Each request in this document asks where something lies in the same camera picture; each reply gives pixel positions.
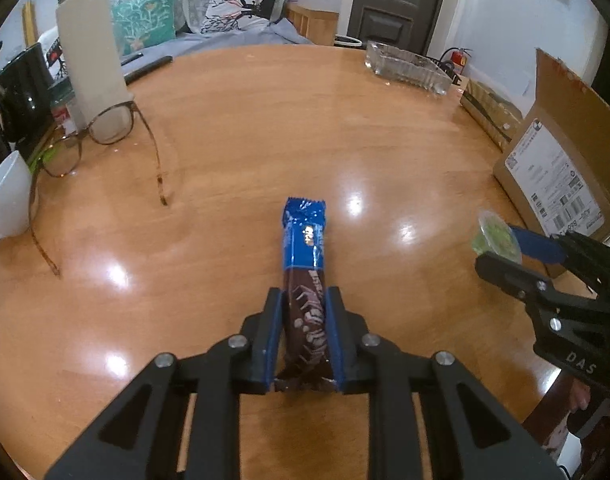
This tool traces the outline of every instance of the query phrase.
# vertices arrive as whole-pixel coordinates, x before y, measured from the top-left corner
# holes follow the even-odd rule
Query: dark brown door
[[[425,54],[442,1],[354,0],[347,32]]]

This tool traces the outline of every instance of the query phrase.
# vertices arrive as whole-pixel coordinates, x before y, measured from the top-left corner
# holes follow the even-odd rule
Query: eyeglass frame
[[[111,110],[115,110],[117,108],[122,108],[122,107],[128,108],[130,110],[131,119],[132,119],[132,125],[130,127],[130,130],[120,139],[112,140],[111,142],[100,142],[98,139],[96,139],[94,137],[94,134],[92,133],[92,127],[93,127],[94,123],[96,121],[98,121],[98,119],[101,118],[103,115],[110,112]],[[121,140],[126,139],[131,134],[131,132],[134,130],[134,124],[135,124],[134,112],[138,113],[139,117],[141,118],[141,121],[143,121],[145,128],[147,129],[148,133],[150,134],[150,139],[152,140],[152,142],[154,144],[154,150],[156,152],[156,163],[157,163],[157,179],[156,180],[157,180],[157,186],[159,188],[159,199],[160,199],[160,203],[163,206],[166,206],[166,205],[168,205],[168,203],[167,203],[167,198],[165,197],[165,193],[163,191],[163,174],[162,174],[162,168],[161,168],[161,164],[160,164],[159,146],[156,142],[156,138],[154,137],[154,133],[152,132],[152,129],[150,128],[150,124],[147,122],[147,120],[143,116],[143,113],[141,112],[141,109],[138,107],[138,105],[136,104],[136,101],[134,101],[133,99],[129,100],[129,101],[124,101],[122,103],[118,103],[118,104],[112,105],[109,108],[106,108],[101,113],[99,113],[96,117],[94,117],[94,119],[92,119],[90,121],[90,124],[88,124],[88,126],[86,126],[85,129],[83,129],[83,131],[61,136],[59,139],[56,139],[54,142],[51,142],[46,148],[44,148],[41,151],[40,155],[38,155],[38,157],[36,158],[36,166],[34,168],[34,173],[32,174],[32,182],[31,182],[30,192],[29,192],[29,203],[28,203],[29,231],[32,236],[32,241],[34,242],[34,245],[38,249],[39,253],[43,257],[45,262],[47,262],[47,264],[49,265],[53,274],[55,276],[57,276],[58,278],[60,278],[60,276],[61,276],[61,270],[52,261],[50,256],[48,256],[48,254],[45,252],[44,248],[41,246],[41,243],[38,241],[38,239],[36,237],[36,232],[34,231],[34,225],[32,224],[32,206],[33,206],[34,200],[36,198],[36,186],[38,183],[38,176],[41,173],[41,170],[44,170],[45,173],[47,173],[49,176],[51,176],[53,178],[63,178],[64,176],[72,174],[72,172],[74,170],[76,170],[76,168],[80,164],[80,160],[83,156],[82,141],[88,135],[92,138],[92,140],[94,142],[96,142],[97,144],[100,144],[101,146],[111,146],[112,144],[116,144],[117,142],[121,142]],[[59,142],[65,142],[65,141],[71,140],[71,139],[76,139],[76,141],[77,141],[77,148],[79,150],[79,160],[77,160],[76,164],[74,164],[74,166],[66,173],[61,173],[61,174],[51,173],[45,166],[43,157],[52,148],[57,146]]]

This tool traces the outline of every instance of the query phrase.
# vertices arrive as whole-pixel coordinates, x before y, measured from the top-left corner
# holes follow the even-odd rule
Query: qr code
[[[516,167],[516,164],[518,164],[518,160],[516,160],[516,158],[514,157],[514,153],[507,157],[505,164],[507,165],[510,171]]]

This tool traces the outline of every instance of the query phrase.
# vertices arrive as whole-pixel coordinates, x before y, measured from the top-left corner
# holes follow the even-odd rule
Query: door frame
[[[460,7],[462,7],[464,0],[442,0],[441,8],[434,17],[434,27],[430,34],[431,38],[428,43],[429,56],[440,56],[445,48],[447,48],[445,45],[448,41],[453,40],[455,32],[458,30],[460,19],[462,18],[462,12],[457,12],[459,3]],[[349,25],[349,17],[352,13],[353,4],[354,0],[341,0],[338,28],[336,30],[337,34],[347,34],[347,27]]]

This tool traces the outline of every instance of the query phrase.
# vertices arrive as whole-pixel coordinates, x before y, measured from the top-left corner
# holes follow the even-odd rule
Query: white bowl
[[[29,228],[28,203],[32,175],[19,152],[0,164],[0,238],[18,236]]]

